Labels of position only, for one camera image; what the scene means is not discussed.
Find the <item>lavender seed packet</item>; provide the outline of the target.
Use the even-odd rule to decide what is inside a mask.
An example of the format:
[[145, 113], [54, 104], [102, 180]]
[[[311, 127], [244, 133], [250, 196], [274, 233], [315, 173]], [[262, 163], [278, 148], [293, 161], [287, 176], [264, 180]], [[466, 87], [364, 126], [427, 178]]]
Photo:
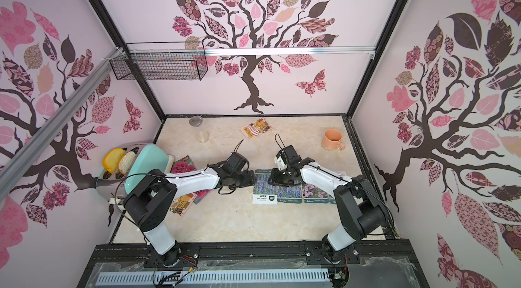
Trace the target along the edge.
[[277, 201], [279, 203], [301, 204], [303, 202], [302, 186], [278, 186]]
[[253, 187], [252, 204], [253, 205], [276, 205], [277, 204], [277, 188], [268, 184], [270, 178], [270, 170], [255, 170], [256, 182]]

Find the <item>pink cosmos seed packet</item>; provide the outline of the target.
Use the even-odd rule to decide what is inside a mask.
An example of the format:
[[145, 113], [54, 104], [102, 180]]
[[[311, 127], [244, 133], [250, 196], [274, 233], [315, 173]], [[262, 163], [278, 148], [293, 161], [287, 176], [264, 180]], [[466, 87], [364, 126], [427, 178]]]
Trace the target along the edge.
[[302, 189], [303, 202], [308, 204], [328, 204], [330, 196], [323, 190], [311, 184], [305, 184]]

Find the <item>pink rose packet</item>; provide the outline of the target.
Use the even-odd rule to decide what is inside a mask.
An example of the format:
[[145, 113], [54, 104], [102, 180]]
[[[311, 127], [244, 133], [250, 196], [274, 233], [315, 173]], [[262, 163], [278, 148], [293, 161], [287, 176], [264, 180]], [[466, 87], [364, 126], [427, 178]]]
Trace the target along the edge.
[[194, 199], [194, 203], [197, 205], [198, 203], [200, 203], [202, 201], [202, 199], [208, 195], [210, 193], [210, 190], [201, 190], [201, 191], [198, 191], [195, 193], [195, 199]]
[[191, 171], [196, 171], [193, 161], [190, 156], [185, 156], [179, 160], [174, 161], [172, 168], [170, 170], [171, 173], [188, 173]]

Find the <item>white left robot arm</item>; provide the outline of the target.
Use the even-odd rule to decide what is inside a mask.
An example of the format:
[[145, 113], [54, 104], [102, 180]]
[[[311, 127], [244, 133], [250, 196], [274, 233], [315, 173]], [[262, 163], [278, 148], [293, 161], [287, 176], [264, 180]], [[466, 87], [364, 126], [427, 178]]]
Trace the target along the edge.
[[180, 244], [166, 225], [166, 216], [174, 200], [202, 190], [222, 190], [231, 193], [239, 188], [254, 186], [255, 172], [249, 161], [234, 152], [226, 160], [208, 164], [202, 170], [186, 173], [149, 171], [123, 199], [123, 207], [137, 228], [153, 247], [163, 266], [173, 266], [180, 259]]

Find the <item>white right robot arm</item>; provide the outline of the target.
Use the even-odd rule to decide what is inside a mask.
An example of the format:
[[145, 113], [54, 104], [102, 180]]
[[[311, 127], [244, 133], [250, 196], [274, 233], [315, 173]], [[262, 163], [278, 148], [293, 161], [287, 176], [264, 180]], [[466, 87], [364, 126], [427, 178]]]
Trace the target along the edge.
[[362, 175], [350, 177], [331, 171], [311, 158], [301, 158], [293, 146], [282, 148], [274, 158], [268, 184], [293, 187], [309, 184], [332, 196], [340, 224], [322, 239], [322, 253], [331, 262], [373, 233], [390, 225], [392, 215], [374, 186]]

